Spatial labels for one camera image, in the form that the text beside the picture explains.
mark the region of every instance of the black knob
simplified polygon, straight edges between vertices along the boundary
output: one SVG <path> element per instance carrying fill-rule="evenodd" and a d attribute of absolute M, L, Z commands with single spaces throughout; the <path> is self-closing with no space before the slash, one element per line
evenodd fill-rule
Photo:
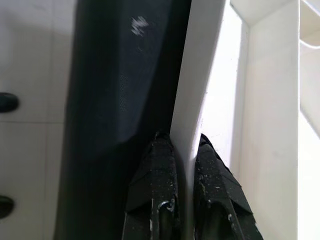
<path fill-rule="evenodd" d="M 8 217 L 15 207 L 12 199 L 6 196 L 0 196 L 0 219 Z"/>
<path fill-rule="evenodd" d="M 7 93 L 0 92 L 0 113 L 8 113 L 14 111 L 19 106 L 19 99 L 17 96 Z"/>

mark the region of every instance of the white wall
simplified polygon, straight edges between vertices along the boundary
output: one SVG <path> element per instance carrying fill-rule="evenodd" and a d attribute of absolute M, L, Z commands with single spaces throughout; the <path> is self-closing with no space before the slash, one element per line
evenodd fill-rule
<path fill-rule="evenodd" d="M 320 239 L 317 220 L 320 214 L 320 138 L 302 113 L 299 114 L 298 152 L 298 239 L 316 240 Z"/>
<path fill-rule="evenodd" d="M 249 26 L 227 5 L 202 112 L 201 131 L 238 176 Z"/>
<path fill-rule="evenodd" d="M 250 28 L 239 181 L 266 240 L 297 239 L 299 5 Z"/>

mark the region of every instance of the dark gray fabric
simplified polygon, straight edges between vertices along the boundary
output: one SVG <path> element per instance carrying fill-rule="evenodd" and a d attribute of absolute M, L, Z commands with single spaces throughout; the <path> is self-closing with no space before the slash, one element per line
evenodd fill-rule
<path fill-rule="evenodd" d="M 121 239 L 143 149 L 170 130 L 190 4 L 78 2 L 55 240 Z"/>

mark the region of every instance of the black fabric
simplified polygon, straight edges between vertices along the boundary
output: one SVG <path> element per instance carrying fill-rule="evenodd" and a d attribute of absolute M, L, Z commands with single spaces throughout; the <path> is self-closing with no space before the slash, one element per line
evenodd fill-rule
<path fill-rule="evenodd" d="M 170 130 L 190 4 L 78 2 L 55 240 L 121 239 L 143 149 Z"/>
<path fill-rule="evenodd" d="M 179 240 L 176 157 L 168 134 L 146 148 L 129 185 L 122 240 Z"/>
<path fill-rule="evenodd" d="M 194 239 L 263 240 L 242 187 L 202 134 L 194 171 Z"/>

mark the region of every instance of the white tile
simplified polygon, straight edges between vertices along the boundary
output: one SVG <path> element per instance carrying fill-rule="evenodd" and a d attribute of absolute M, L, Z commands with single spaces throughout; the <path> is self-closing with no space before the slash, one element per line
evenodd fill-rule
<path fill-rule="evenodd" d="M 45 122 L 50 80 L 51 0 L 0 3 L 0 92 L 16 94 L 20 108 L 0 122 Z"/>
<path fill-rule="evenodd" d="M 53 14 L 55 18 L 70 20 L 73 18 L 73 11 L 77 0 L 54 0 Z"/>
<path fill-rule="evenodd" d="M 44 240 L 52 240 L 56 222 L 64 126 L 48 124 L 47 127 Z"/>
<path fill-rule="evenodd" d="M 0 194 L 16 202 L 1 240 L 42 240 L 45 151 L 45 124 L 0 122 Z"/>
<path fill-rule="evenodd" d="M 71 19 L 55 18 L 53 25 L 52 78 L 49 88 L 48 121 L 62 123 L 70 77 L 73 23 Z"/>

